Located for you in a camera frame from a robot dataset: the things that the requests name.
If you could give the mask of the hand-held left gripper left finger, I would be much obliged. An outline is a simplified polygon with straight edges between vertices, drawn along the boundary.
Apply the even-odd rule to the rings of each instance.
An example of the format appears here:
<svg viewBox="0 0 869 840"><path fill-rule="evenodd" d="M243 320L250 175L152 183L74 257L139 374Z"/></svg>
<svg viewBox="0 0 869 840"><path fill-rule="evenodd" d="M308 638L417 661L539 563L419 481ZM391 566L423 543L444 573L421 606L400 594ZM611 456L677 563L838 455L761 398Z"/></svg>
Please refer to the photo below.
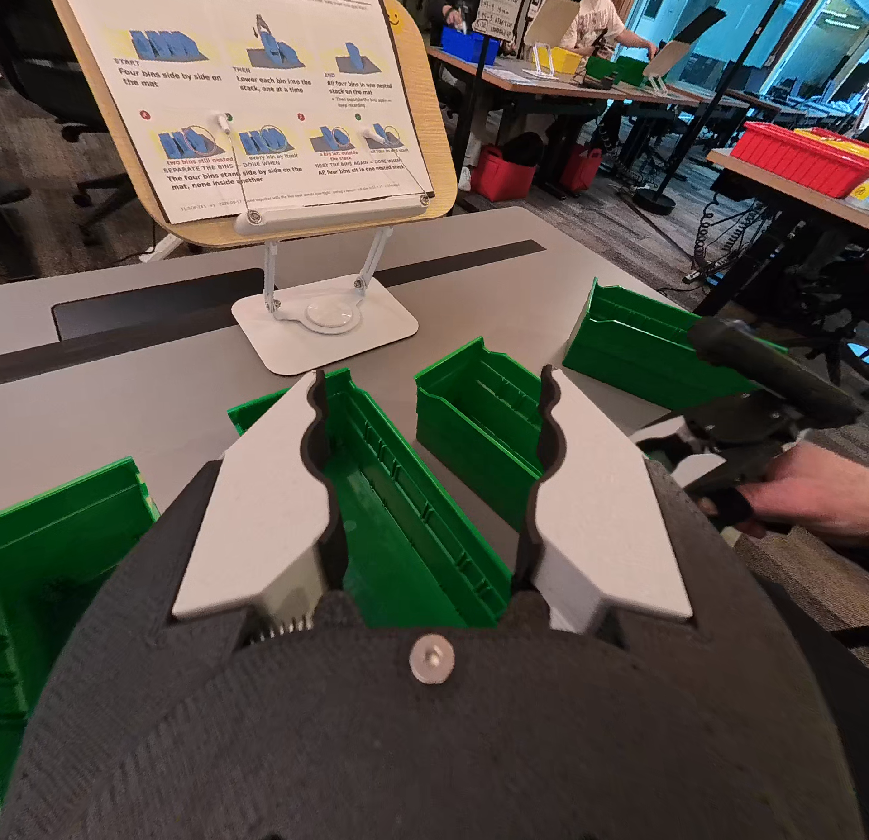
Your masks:
<svg viewBox="0 0 869 840"><path fill-rule="evenodd" d="M308 372L223 454L172 607L177 620L247 609L266 636L305 631L341 591L349 550L329 460L325 374Z"/></svg>

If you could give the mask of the black pole floor stand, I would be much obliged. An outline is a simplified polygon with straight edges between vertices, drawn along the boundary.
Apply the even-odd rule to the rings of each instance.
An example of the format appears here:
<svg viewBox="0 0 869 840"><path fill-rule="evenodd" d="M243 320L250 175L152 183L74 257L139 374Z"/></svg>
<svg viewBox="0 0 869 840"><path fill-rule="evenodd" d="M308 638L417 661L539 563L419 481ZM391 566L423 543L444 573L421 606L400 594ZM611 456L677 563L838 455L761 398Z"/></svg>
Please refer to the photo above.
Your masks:
<svg viewBox="0 0 869 840"><path fill-rule="evenodd" d="M701 129L706 126L709 118L711 118L711 115L718 108L722 97L725 96L727 89L732 83L735 73L744 64L745 60L755 47L755 44L759 41L760 37L766 30L766 26L772 21L775 12L784 1L785 0L772 0L769 4L751 36L746 41L741 53L733 62L733 65L723 72L711 101L708 104L705 104L702 110L698 110L693 117L687 132L670 155L668 159L668 167L666 168L665 175L661 179L658 187L655 190L652 188L637 188L635 190L633 194L633 202L639 209L655 214L656 216L669 216L673 212L676 202L666 194L668 184L671 183L674 177L678 174L681 163L692 148L696 138L700 135Z"/></svg>

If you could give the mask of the red plastic bin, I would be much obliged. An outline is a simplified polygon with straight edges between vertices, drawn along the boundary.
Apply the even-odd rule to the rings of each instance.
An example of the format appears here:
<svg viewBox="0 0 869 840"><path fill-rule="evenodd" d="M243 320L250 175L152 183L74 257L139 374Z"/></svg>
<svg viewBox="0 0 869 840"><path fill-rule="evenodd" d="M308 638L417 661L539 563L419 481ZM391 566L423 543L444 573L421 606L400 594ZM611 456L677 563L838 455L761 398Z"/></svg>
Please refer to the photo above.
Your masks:
<svg viewBox="0 0 869 840"><path fill-rule="evenodd" d="M746 123L731 151L732 158L833 198L847 198L868 179L868 157L804 138L794 129L775 124Z"/></svg>

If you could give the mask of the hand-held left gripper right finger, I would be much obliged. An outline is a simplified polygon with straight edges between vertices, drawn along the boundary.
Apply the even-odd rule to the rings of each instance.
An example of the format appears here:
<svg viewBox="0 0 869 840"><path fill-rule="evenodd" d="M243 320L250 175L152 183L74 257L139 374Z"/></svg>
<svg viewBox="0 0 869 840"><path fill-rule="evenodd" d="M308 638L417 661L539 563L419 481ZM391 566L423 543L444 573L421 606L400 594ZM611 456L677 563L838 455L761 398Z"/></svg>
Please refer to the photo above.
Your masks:
<svg viewBox="0 0 869 840"><path fill-rule="evenodd" d="M537 592L549 627L593 634L613 611L679 624L692 606L646 457L563 372L540 374L537 456L514 593Z"/></svg>

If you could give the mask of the wooden side table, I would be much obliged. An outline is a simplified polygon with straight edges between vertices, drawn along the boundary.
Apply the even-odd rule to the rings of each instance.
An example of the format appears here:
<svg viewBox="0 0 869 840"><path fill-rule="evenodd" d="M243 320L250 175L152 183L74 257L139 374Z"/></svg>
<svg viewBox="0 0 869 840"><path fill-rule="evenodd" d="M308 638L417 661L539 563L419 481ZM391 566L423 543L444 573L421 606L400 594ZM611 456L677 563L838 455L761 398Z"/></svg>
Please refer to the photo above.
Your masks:
<svg viewBox="0 0 869 840"><path fill-rule="evenodd" d="M715 149L707 154L707 161L723 171L739 176L752 183L755 188L762 187L791 201L822 211L828 216L849 223L857 228L868 229L868 213L864 209L850 206L844 199L823 195L819 191L802 186L785 177L766 171L757 165L740 159L732 159L731 150Z"/></svg>

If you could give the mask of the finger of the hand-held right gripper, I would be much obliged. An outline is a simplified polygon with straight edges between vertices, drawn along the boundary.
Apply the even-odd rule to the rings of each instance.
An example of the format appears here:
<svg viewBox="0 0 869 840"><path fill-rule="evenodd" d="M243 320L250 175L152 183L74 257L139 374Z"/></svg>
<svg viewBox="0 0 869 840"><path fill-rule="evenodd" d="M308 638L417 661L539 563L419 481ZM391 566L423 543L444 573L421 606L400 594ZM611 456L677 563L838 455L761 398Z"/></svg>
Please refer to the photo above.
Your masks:
<svg viewBox="0 0 869 840"><path fill-rule="evenodd" d="M726 460L721 455L692 454L677 462L670 471L670 476L679 487L687 489L725 464Z"/></svg>
<svg viewBox="0 0 869 840"><path fill-rule="evenodd" d="M699 450L700 440L686 416L670 415L632 434L632 443L641 450Z"/></svg>

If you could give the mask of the printed instruction sheet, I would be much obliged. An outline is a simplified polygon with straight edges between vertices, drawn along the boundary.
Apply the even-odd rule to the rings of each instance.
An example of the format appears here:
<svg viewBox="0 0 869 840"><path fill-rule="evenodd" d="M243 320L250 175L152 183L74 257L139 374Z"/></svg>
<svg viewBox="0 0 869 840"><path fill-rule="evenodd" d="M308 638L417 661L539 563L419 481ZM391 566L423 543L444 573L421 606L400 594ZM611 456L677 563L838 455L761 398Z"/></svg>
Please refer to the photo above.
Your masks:
<svg viewBox="0 0 869 840"><path fill-rule="evenodd" d="M382 0L67 0L169 223L434 198Z"/></svg>

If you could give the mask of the red bag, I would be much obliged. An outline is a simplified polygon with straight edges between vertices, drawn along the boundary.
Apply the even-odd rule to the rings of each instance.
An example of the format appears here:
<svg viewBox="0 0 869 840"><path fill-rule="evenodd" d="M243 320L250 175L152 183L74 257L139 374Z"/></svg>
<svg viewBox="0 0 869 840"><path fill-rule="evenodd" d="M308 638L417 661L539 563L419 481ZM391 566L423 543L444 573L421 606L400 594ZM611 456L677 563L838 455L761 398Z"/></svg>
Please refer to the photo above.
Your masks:
<svg viewBox="0 0 869 840"><path fill-rule="evenodd" d="M602 154L601 148L575 144L559 177L559 186L572 195L589 190L600 169Z"/></svg>
<svg viewBox="0 0 869 840"><path fill-rule="evenodd" d="M506 161L499 147L482 147L473 169L470 190L492 203L524 199L534 182L535 166Z"/></svg>

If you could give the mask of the green plastic bin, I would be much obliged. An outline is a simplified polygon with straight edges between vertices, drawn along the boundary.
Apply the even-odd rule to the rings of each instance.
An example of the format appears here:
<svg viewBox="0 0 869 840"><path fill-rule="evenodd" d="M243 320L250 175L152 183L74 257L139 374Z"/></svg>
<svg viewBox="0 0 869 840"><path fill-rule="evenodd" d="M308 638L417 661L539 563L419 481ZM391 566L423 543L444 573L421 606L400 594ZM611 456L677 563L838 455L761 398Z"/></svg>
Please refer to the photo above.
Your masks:
<svg viewBox="0 0 869 840"><path fill-rule="evenodd" d="M419 371L415 384L418 442L520 532L542 476L540 378L477 337Z"/></svg>
<svg viewBox="0 0 869 840"><path fill-rule="evenodd" d="M312 381L308 435L333 521L327 583L341 575L372 627L495 627L505 564L349 369Z"/></svg>
<svg viewBox="0 0 869 840"><path fill-rule="evenodd" d="M698 320L682 308L594 279L562 364L669 411L755 390L732 368L697 356L687 334Z"/></svg>
<svg viewBox="0 0 869 840"><path fill-rule="evenodd" d="M2 510L2 798L58 655L159 516L131 457Z"/></svg>

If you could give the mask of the person's right hand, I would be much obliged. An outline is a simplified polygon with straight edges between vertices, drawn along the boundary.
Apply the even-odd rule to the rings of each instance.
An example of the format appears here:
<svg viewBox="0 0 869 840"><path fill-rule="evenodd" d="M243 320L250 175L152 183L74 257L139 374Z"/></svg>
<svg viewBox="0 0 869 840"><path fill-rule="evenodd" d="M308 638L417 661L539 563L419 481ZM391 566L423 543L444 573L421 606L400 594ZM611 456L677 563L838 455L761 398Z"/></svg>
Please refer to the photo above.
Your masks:
<svg viewBox="0 0 869 840"><path fill-rule="evenodd" d="M802 527L831 547L868 547L868 468L801 442L778 455L764 480L740 493L754 517L736 528L757 539L771 524Z"/></svg>

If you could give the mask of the row of green bins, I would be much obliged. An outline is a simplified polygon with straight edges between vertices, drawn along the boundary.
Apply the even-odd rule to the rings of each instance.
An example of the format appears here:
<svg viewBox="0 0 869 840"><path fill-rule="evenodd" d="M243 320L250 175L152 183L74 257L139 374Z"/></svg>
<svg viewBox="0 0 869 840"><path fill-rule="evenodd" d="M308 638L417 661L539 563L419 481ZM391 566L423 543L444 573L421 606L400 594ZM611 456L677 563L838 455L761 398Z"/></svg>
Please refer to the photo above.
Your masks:
<svg viewBox="0 0 869 840"><path fill-rule="evenodd" d="M647 60L642 61L624 55L614 61L590 56L585 63L585 76L592 85L600 88L611 88L622 84L639 89L647 85L644 75L647 66Z"/></svg>

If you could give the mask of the handwritten whiteboard sign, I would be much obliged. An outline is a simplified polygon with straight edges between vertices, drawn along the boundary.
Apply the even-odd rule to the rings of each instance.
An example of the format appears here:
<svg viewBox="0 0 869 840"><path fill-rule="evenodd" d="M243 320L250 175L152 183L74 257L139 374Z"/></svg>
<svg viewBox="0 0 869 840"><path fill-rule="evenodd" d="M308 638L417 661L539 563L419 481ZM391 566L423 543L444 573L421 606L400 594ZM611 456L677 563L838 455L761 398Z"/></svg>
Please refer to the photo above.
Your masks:
<svg viewBox="0 0 869 840"><path fill-rule="evenodd" d="M525 0L478 0L471 28L502 42L514 38Z"/></svg>

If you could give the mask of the black office chair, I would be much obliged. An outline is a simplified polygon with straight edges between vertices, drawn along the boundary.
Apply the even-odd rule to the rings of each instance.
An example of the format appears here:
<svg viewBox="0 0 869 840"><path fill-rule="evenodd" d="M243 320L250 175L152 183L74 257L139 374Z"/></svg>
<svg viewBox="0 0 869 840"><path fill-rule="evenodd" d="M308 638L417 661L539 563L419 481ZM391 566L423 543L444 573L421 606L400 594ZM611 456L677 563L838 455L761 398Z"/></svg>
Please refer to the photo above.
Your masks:
<svg viewBox="0 0 869 840"><path fill-rule="evenodd" d="M2 71L12 88L55 118L66 142L78 142L84 133L109 133L80 68L69 67L64 61L40 64L37 57L27 56L16 42L6 17L2 17L1 41ZM87 247L101 241L95 227L136 197L125 171L78 183L72 201L80 208L92 206L93 190L112 190L112 193L78 226Z"/></svg>

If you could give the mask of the blue plastic bin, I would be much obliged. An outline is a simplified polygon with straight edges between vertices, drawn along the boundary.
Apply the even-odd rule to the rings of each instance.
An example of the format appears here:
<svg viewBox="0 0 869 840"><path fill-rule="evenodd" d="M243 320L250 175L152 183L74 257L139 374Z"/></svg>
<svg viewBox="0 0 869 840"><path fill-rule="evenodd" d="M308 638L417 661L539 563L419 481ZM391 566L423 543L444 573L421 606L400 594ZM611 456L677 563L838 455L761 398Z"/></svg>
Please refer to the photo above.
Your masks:
<svg viewBox="0 0 869 840"><path fill-rule="evenodd" d="M469 64L478 64L483 44L487 43L485 65L493 65L500 49L500 40L486 38L481 33L464 33L444 25L440 32L440 48L444 53Z"/></svg>

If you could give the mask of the long wooden desk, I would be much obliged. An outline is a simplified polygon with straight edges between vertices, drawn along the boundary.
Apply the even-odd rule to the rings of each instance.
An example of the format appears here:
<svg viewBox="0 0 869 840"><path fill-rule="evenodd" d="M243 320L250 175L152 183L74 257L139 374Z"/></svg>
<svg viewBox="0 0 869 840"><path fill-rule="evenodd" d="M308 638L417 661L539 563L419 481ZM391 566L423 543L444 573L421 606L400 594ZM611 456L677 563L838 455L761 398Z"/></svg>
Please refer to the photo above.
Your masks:
<svg viewBox="0 0 869 840"><path fill-rule="evenodd" d="M586 99L608 99L636 101L646 104L677 105L694 108L701 104L711 104L713 95L707 90L695 90L688 85L672 84L665 94L658 94L652 89L638 89L622 83L615 84L611 89L601 90L578 85L567 75L538 76L534 72L522 69L524 63L497 57L494 65L484 68L482 79L501 90L518 94L534 94L540 96L563 96Z"/></svg>

